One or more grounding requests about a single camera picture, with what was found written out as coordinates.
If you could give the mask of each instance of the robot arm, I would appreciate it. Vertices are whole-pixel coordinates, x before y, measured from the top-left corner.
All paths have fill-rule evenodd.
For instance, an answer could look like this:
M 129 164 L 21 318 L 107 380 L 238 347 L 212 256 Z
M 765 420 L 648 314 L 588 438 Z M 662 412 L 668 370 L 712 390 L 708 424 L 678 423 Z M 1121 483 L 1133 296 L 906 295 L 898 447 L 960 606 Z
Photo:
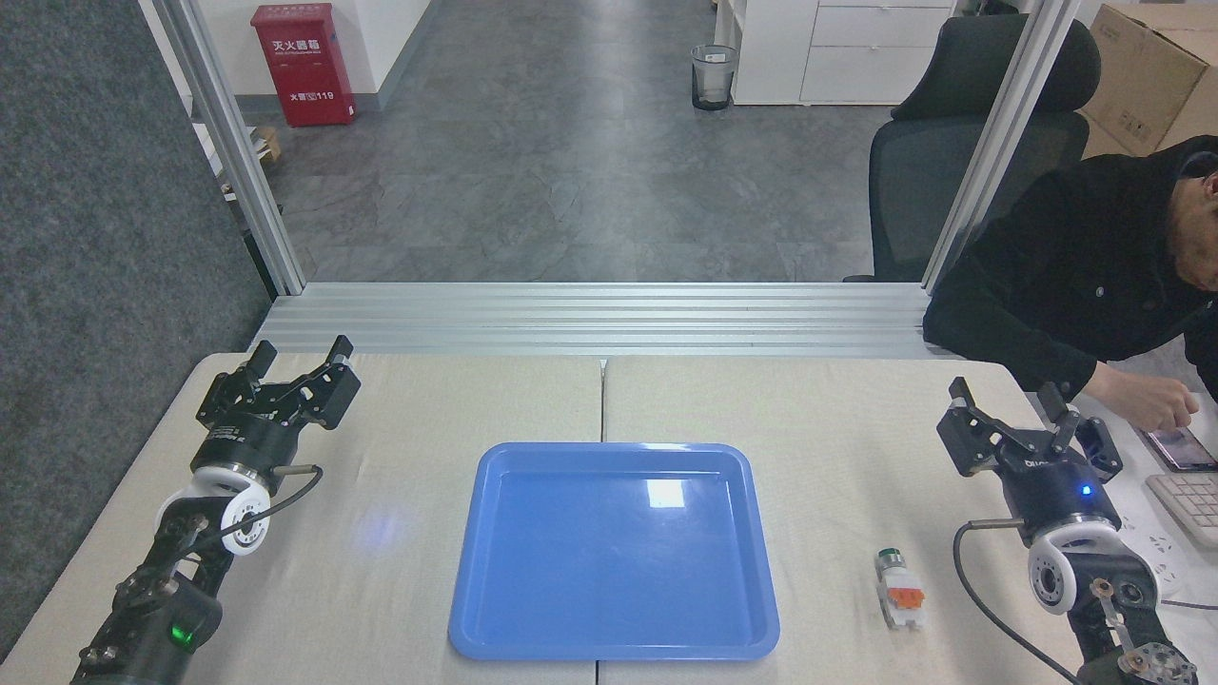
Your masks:
M 111 613 L 88 647 L 73 684 L 172 685 L 195 650 L 219 626 L 216 598 L 235 556 L 266 539 L 268 517 L 307 492 L 319 467 L 294 467 L 306 424 L 337 428 L 359 390 L 339 336 L 326 361 L 291 383 L 263 384 L 275 349 L 262 341 L 231 374 L 216 377 L 196 418 L 207 429 L 190 463 L 190 484 L 157 514 L 144 562 L 116 587 Z M 270 497 L 286 475 L 314 473 L 308 485 L 274 507 Z M 194 573 L 178 570 L 195 557 Z
M 1055 430 L 1017 430 L 977 408 L 963 378 L 938 431 L 961 475 L 993 470 L 1028 551 L 1028 580 L 1050 613 L 1066 614 L 1086 684 L 1196 684 L 1196 667 L 1163 630 L 1146 563 L 1117 535 L 1104 483 L 1122 469 L 1099 418 L 1083 421 L 1056 388 L 1039 397 Z M 1071 446 L 1078 439 L 1083 452 Z

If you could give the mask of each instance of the cable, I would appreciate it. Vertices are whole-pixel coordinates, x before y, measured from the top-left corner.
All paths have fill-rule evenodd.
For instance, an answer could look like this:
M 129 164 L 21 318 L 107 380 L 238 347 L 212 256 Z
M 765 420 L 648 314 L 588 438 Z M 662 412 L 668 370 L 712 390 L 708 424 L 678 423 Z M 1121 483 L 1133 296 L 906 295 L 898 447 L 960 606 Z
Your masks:
M 955 539 L 951 541 L 951 561 L 956 564 L 956 577 L 960 578 L 960 584 L 965 586 L 965 592 L 968 592 L 970 598 L 973 600 L 973 603 L 977 605 L 977 608 L 979 608 L 982 613 L 985 614 L 985 618 L 990 619 L 990 622 L 994 625 L 996 625 L 999 630 L 1006 633 L 1007 637 L 1015 640 L 1021 647 L 1032 652 L 1032 656 L 1043 661 L 1049 668 L 1056 670 L 1066 680 L 1073 683 L 1074 685 L 1084 685 L 1082 680 L 1074 678 L 1073 673 L 1066 670 L 1066 667 L 1055 662 L 1052 657 L 1038 650 L 1035 645 L 1028 642 L 1022 635 L 1016 633 L 1011 626 L 1002 623 L 1002 619 L 995 616 L 994 612 L 991 612 L 990 608 L 985 606 L 985 602 L 983 602 L 982 598 L 977 596 L 977 592 L 973 590 L 972 584 L 968 583 L 968 578 L 965 577 L 965 567 L 960 562 L 960 541 L 963 539 L 965 533 L 974 530 L 973 523 L 974 522 L 970 520 L 968 523 L 961 525 L 960 530 L 956 530 Z
M 236 533 L 238 530 L 241 530 L 242 528 L 245 528 L 247 525 L 251 525 L 251 524 L 257 523 L 257 522 L 259 522 L 259 520 L 262 520 L 264 518 L 268 518 L 268 517 L 270 517 L 270 516 L 273 516 L 273 514 L 275 514 L 275 513 L 278 513 L 278 512 L 280 512 L 280 511 L 283 511 L 283 509 L 292 506 L 294 503 L 296 503 L 301 497 L 303 497 L 304 495 L 307 495 L 309 490 L 312 490 L 314 486 L 317 486 L 317 483 L 319 480 L 322 480 L 322 475 L 323 475 L 322 467 L 319 467 L 317 464 L 312 464 L 308 468 L 313 472 L 313 478 L 311 478 L 309 481 L 306 483 L 300 490 L 292 492 L 289 497 L 286 497 L 286 499 L 276 502 L 274 506 L 272 506 L 270 508 L 268 508 L 266 511 L 261 511 L 261 512 L 258 512 L 258 513 L 256 513 L 256 514 L 253 514 L 253 516 L 251 516 L 251 517 L 248 517 L 248 518 L 246 518 L 244 520 L 239 520 L 239 522 L 234 523 L 233 525 L 230 525 L 228 528 L 222 528 L 219 531 L 213 533 L 212 535 L 208 535 L 206 538 L 195 540 L 195 542 L 192 545 L 183 548 L 181 552 L 178 553 L 178 557 L 174 558 L 172 562 L 169 562 L 171 566 L 180 562 L 181 559 L 186 558 L 190 555 L 194 555 L 194 553 L 199 552 L 199 550 L 202 550 L 203 547 L 206 547 L 208 545 L 212 545 L 217 540 L 222 540 L 225 535 L 231 535 L 233 533 Z
M 1177 602 L 1175 600 L 1162 600 L 1161 605 L 1172 605 L 1173 607 L 1184 607 L 1186 609 L 1202 609 L 1207 612 L 1218 611 L 1218 607 L 1213 605 L 1194 605 L 1192 602 Z

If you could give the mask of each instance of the red cabinet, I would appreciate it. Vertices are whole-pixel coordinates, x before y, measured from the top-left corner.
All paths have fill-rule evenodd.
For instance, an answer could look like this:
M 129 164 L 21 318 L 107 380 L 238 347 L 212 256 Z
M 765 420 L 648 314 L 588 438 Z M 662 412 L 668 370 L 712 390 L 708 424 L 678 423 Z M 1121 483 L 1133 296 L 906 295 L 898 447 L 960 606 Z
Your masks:
M 351 123 L 356 100 L 329 2 L 262 5 L 250 26 L 258 32 L 289 126 Z

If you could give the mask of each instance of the man's hand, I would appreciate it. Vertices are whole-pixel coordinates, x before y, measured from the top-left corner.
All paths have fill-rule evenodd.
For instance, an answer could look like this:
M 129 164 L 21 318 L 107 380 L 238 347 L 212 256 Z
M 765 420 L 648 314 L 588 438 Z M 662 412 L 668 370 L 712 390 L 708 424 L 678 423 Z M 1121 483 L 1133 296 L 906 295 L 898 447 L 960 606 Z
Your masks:
M 1096 362 L 1083 392 L 1141 430 L 1184 428 L 1201 410 L 1197 399 L 1174 378 L 1140 375 Z

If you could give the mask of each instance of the headrest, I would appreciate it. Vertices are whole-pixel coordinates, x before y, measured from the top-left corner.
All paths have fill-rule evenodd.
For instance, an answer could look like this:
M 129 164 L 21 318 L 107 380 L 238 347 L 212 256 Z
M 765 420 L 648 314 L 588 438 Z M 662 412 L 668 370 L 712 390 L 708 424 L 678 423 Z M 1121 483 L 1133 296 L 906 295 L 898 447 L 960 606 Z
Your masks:
M 914 93 L 893 107 L 893 118 L 989 113 L 1027 20 L 1027 15 L 993 15 L 944 22 L 931 65 Z M 1091 32 L 1074 20 L 1034 111 L 1078 110 L 1099 84 L 1100 50 Z

